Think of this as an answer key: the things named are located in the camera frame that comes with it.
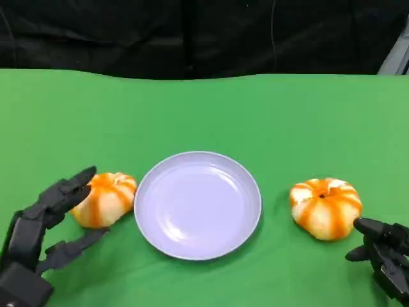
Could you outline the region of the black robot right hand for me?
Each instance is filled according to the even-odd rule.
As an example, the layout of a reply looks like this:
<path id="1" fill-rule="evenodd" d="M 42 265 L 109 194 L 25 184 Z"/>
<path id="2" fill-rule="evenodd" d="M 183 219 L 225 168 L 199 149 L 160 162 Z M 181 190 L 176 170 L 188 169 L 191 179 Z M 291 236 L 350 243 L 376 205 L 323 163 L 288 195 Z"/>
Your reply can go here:
<path id="1" fill-rule="evenodd" d="M 363 245 L 349 251 L 345 259 L 369 261 L 382 290 L 408 306 L 408 227 L 364 217 L 354 220 L 353 227 L 363 235 Z"/>

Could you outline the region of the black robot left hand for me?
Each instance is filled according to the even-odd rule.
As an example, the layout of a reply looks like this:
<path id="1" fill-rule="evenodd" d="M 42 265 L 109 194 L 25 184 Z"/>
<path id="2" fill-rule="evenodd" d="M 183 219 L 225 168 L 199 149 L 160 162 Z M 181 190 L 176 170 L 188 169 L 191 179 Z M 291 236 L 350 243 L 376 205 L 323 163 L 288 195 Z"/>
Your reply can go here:
<path id="1" fill-rule="evenodd" d="M 60 241 L 45 250 L 40 260 L 45 232 L 61 223 L 66 213 L 90 195 L 88 185 L 96 167 L 88 167 L 69 179 L 61 179 L 39 194 L 31 206 L 14 213 L 1 252 L 1 268 L 19 264 L 42 275 L 50 269 L 61 269 L 72 263 L 98 242 L 108 228 L 86 232 L 73 241 Z"/>

